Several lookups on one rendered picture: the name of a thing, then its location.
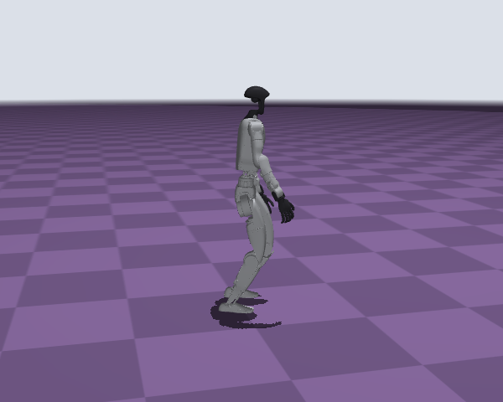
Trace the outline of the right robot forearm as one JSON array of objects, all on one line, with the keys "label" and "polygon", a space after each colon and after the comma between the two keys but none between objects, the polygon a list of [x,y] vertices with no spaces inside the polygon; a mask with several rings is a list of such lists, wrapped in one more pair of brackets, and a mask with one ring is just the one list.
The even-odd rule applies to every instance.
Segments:
[{"label": "right robot forearm", "polygon": [[270,167],[270,163],[268,161],[268,158],[264,155],[261,155],[258,158],[259,166],[260,166],[260,176],[264,179],[265,183],[267,184],[268,190],[270,192],[275,192],[278,198],[283,196],[283,190],[279,186],[278,180],[275,179],[272,169]]}]

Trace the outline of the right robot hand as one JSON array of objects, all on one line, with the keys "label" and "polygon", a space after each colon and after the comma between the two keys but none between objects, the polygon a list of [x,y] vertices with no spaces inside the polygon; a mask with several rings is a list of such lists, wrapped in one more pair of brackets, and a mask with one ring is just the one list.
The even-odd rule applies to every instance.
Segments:
[{"label": "right robot hand", "polygon": [[[281,224],[290,222],[291,219],[293,219],[293,217],[294,217],[294,214],[293,214],[294,206],[287,199],[285,199],[284,194],[282,197],[278,198],[277,195],[275,194],[275,192],[272,192],[272,196],[273,196],[274,200],[276,202],[278,202],[278,208],[279,208],[279,211],[282,215]],[[284,217],[284,215],[285,215],[285,217]],[[285,221],[285,218],[286,218],[286,221]]]}]

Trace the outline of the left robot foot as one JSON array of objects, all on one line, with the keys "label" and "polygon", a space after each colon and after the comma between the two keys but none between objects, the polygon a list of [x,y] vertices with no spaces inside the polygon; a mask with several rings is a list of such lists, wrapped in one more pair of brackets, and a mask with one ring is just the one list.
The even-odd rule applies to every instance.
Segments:
[{"label": "left robot foot", "polygon": [[[225,293],[224,293],[224,297],[230,297],[232,290],[233,290],[233,287],[230,287],[230,286],[227,287],[225,290]],[[242,298],[255,298],[255,297],[258,297],[258,293],[254,292],[254,291],[245,290],[240,297],[242,297]]]}]

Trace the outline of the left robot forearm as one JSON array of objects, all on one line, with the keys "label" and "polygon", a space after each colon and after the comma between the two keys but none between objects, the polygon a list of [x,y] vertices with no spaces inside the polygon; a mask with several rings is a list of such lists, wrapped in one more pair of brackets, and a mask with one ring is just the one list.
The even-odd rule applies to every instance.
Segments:
[{"label": "left robot forearm", "polygon": [[260,189],[260,179],[257,175],[256,172],[249,172],[249,174],[253,174],[254,176],[254,185],[256,187],[256,191],[258,191],[259,193],[261,192],[261,189]]}]

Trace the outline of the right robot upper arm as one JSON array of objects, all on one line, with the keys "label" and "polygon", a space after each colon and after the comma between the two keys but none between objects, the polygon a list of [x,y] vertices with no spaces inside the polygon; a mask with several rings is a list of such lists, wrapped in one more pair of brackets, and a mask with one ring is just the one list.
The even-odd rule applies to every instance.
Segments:
[{"label": "right robot upper arm", "polygon": [[250,121],[249,122],[248,133],[251,137],[252,159],[253,159],[254,166],[258,169],[260,169],[258,158],[261,155],[263,155],[262,150],[264,148],[263,132],[264,132],[264,126],[263,126],[262,122],[259,122],[259,121]]}]

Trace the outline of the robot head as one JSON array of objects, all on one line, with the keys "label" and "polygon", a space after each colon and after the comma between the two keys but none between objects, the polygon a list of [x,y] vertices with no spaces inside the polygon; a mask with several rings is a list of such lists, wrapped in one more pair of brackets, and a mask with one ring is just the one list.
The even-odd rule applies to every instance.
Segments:
[{"label": "robot head", "polygon": [[258,114],[262,115],[264,112],[264,100],[269,96],[269,92],[260,86],[252,86],[249,87],[244,96],[246,98],[251,98],[251,101],[254,103],[258,102],[259,109],[258,110],[249,110],[248,114],[244,119],[253,118],[253,116],[257,116]]}]

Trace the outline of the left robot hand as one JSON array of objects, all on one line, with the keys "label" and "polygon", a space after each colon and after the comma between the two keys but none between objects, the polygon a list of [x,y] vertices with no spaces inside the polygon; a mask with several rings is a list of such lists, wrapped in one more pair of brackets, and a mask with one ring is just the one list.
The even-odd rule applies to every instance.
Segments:
[{"label": "left robot hand", "polygon": [[[267,197],[267,195],[264,194],[264,191],[263,191],[263,188],[262,188],[262,185],[260,184],[260,189],[261,189],[261,192],[259,193],[262,197],[262,199],[264,200],[265,204],[268,206],[269,208],[269,211],[270,211],[270,214],[272,213],[271,211],[271,207],[269,205],[269,203],[274,207],[274,204],[272,202],[272,200],[270,198]],[[269,203],[268,203],[269,202]]]}]

